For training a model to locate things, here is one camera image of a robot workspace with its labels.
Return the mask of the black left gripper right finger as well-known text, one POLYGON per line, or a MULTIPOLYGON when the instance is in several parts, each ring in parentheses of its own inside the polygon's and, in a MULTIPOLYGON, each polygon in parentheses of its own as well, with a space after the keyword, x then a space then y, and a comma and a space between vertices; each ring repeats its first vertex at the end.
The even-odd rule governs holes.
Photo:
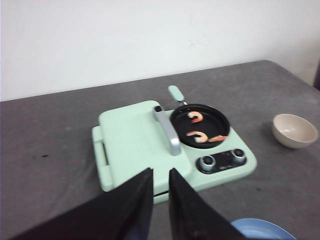
POLYGON ((175 169, 169 171, 169 218, 174 240, 245 240, 175 169))

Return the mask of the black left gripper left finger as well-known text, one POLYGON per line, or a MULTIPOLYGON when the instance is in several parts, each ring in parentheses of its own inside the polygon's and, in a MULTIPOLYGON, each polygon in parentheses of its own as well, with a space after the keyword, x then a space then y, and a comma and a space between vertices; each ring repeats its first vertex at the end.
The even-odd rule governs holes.
POLYGON ((146 240, 154 205, 153 170, 37 225, 16 240, 146 240))

